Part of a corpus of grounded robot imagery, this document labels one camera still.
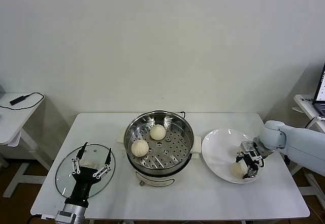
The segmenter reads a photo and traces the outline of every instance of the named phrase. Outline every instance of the laptop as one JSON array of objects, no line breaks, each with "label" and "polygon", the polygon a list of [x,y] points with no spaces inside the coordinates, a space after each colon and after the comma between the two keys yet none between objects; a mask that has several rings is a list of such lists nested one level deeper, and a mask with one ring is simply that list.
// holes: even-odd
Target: laptop
[{"label": "laptop", "polygon": [[325,116],[325,64],[316,90],[313,105],[321,116]]}]

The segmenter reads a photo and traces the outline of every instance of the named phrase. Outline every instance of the glass lid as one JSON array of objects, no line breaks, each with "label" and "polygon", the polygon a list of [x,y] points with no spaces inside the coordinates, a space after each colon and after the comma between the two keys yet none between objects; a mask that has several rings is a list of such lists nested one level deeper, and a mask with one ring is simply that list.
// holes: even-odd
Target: glass lid
[{"label": "glass lid", "polygon": [[[76,180],[72,176],[73,163],[71,160],[76,158],[76,155],[81,147],[68,154],[56,171],[56,189],[66,198],[70,197],[76,183]],[[108,152],[109,149],[103,145],[89,144],[86,146],[85,152],[80,160],[80,166],[96,168],[99,170],[104,166]],[[100,182],[91,187],[89,197],[92,197],[102,191],[112,179],[115,171],[115,158],[113,152],[111,152],[111,163],[109,166],[111,167],[111,171],[109,171],[105,176],[102,176]]]}]

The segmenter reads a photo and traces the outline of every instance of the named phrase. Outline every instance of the steamer handle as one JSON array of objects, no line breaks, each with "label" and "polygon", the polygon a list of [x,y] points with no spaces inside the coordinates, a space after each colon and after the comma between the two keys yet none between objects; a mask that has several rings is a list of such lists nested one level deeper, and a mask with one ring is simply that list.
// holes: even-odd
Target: steamer handle
[{"label": "steamer handle", "polygon": [[185,116],[186,116],[185,111],[181,111],[180,113],[183,113],[184,114],[183,118],[185,119]]}]

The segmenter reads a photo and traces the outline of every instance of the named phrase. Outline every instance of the stainless steel steamer basket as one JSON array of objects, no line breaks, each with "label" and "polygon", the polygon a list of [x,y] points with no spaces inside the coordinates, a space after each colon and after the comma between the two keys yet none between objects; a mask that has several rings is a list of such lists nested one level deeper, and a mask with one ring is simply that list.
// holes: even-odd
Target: stainless steel steamer basket
[{"label": "stainless steel steamer basket", "polygon": [[[150,137],[150,129],[160,124],[166,129],[162,140]],[[149,144],[149,152],[144,157],[135,157],[131,146],[143,139]],[[140,115],[127,127],[124,146],[132,166],[148,176],[170,176],[184,168],[190,160],[194,144],[191,126],[181,116],[167,111],[152,111]]]}]

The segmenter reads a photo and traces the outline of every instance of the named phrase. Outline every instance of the floor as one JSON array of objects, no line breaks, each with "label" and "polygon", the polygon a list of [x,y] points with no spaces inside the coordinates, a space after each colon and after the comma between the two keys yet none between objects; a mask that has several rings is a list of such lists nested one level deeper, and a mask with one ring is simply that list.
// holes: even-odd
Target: floor
[{"label": "floor", "polygon": [[[0,169],[0,194],[2,196],[9,182],[15,175],[21,163],[19,162],[10,162],[8,168]],[[39,163],[31,163],[28,168],[26,175],[42,175],[46,176],[47,170]],[[314,176],[321,186],[322,190],[325,193],[325,178],[315,174]],[[297,186],[308,186],[308,182],[305,179],[302,170],[300,170],[294,176],[294,180]],[[30,217],[30,209],[33,205],[33,202],[41,189],[40,185],[36,184],[19,184],[16,188],[16,191],[11,198],[0,198],[0,223],[26,223]],[[323,220],[325,221],[325,214],[322,213],[322,208],[314,196],[304,197],[307,204],[309,204],[318,215],[323,215]],[[293,219],[293,220],[281,220],[277,222],[278,224],[321,224],[317,216],[310,211],[311,214],[308,218],[305,219]],[[180,221],[137,221],[136,224],[149,224],[154,222],[154,224],[181,224]],[[34,218],[31,220],[30,224],[51,224],[54,223],[51,220],[41,220],[39,218]],[[117,221],[96,221],[96,224],[116,224]],[[205,224],[213,224],[216,221],[204,222]],[[218,221],[218,224],[222,223],[240,223],[239,221]]]}]

